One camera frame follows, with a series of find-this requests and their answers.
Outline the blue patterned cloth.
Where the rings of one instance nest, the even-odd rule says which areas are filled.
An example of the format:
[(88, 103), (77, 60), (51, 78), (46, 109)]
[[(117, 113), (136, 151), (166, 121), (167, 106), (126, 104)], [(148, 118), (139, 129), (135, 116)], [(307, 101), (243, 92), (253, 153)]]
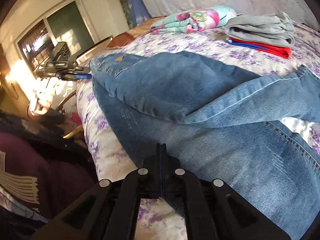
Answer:
[(151, 18), (142, 0), (127, 0), (133, 26), (136, 27)]

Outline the folded teal floral blanket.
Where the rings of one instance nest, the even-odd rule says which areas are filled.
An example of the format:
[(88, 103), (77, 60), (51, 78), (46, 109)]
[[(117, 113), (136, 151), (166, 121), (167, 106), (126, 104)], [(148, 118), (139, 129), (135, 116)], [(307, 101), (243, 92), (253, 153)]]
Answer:
[(169, 15), (151, 25), (154, 33), (196, 33), (223, 27), (237, 13), (234, 9), (217, 5), (203, 9), (188, 10)]

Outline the folded grey sweatpants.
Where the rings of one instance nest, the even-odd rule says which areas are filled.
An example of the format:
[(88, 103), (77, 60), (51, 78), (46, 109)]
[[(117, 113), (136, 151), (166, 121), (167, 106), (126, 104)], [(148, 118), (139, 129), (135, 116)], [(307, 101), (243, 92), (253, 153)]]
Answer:
[(228, 37), (291, 48), (295, 44), (294, 27), (285, 12), (264, 15), (240, 15), (225, 25)]

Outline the window with white frame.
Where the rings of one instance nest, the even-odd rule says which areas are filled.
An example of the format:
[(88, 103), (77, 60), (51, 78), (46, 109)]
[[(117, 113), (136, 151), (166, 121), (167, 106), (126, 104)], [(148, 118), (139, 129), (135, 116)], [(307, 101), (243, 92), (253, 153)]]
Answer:
[(49, 59), (59, 42), (66, 42), (71, 59), (84, 52), (99, 38), (82, 0), (63, 0), (39, 16), (16, 38), (22, 60), (33, 72)]

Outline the folded red blue garment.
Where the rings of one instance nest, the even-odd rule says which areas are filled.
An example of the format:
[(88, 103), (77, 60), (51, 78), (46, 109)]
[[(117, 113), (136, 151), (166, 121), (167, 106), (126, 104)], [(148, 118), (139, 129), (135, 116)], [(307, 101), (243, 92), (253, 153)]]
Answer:
[(231, 37), (226, 38), (226, 41), (229, 44), (232, 44), (234, 46), (240, 46), (245, 48), (251, 48), (258, 51), (266, 52), (272, 55), (279, 56), (284, 59), (288, 59), (291, 56), (292, 50), (289, 47), (279, 47), (274, 45), (268, 45), (264, 43), (259, 42), (252, 42), (252, 41), (242, 41), (237, 40)]

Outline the blue denim jeans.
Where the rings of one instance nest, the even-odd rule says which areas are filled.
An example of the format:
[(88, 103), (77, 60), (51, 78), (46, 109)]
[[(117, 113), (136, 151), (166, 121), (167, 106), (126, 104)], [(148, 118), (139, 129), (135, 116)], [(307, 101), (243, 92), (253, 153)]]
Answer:
[(300, 239), (319, 213), (319, 155), (281, 120), (319, 122), (319, 77), (260, 76), (182, 51), (89, 62), (95, 97), (140, 165), (157, 143), (204, 180), (219, 178)]

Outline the brown patterned pillow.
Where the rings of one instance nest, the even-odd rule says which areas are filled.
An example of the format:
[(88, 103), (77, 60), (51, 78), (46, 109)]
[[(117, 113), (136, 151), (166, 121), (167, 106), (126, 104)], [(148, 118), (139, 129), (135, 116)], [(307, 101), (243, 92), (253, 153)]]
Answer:
[(117, 35), (115, 38), (112, 39), (112, 41), (107, 45), (107, 49), (120, 49), (128, 44), (132, 43), (134, 40), (148, 34), (151, 32), (151, 25), (155, 22), (162, 20), (165, 18), (165, 16), (160, 17), (154, 17), (151, 19), (148, 19), (147, 21), (141, 23), (140, 25)]

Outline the purple floral bed quilt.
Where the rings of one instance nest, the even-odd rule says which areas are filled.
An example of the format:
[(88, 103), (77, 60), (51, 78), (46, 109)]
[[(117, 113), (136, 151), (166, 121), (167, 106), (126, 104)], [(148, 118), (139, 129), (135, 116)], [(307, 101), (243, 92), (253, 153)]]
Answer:
[[(175, 54), (187, 51), (240, 67), (260, 76), (285, 76), (304, 66), (319, 77), (319, 33), (305, 25), (297, 24), (294, 36), (296, 41), (293, 54), (288, 60), (233, 46), (226, 41), (226, 35), (221, 28), (192, 34), (146, 34), (120, 50), (107, 50), (97, 57), (113, 54), (152, 57), (159, 53)], [(79, 81), (77, 87), (77, 108), (97, 176), (101, 180), (121, 180), (131, 171), (141, 167), (142, 163), (136, 165), (117, 139), (95, 97), (92, 79)], [(281, 122), (291, 132), (300, 135), (319, 155), (319, 122), (308, 122), (293, 117), (283, 118)]]

